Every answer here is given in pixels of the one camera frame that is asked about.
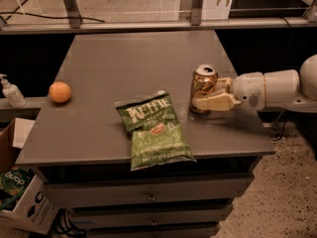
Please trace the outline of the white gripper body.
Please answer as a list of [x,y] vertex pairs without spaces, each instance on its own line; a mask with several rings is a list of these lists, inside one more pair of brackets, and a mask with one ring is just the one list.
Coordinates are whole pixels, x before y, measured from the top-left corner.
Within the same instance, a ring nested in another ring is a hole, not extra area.
[[264,75],[261,72],[241,74],[233,80],[230,90],[240,109],[264,109]]

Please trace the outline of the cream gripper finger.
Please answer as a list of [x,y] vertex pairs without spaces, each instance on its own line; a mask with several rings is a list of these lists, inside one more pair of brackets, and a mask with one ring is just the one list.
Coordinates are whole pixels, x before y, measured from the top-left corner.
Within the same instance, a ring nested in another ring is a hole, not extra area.
[[216,92],[231,92],[231,85],[233,83],[233,79],[231,77],[221,77],[217,80],[215,91]]
[[203,111],[229,111],[241,101],[233,94],[223,92],[216,95],[194,95],[192,104],[198,110]]

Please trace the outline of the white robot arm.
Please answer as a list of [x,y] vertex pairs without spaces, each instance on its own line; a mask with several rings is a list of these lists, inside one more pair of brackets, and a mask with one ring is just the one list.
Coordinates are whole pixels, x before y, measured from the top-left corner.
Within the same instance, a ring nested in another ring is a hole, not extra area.
[[317,55],[305,60],[300,70],[244,73],[219,78],[216,89],[192,98],[202,111],[285,109],[317,112]]

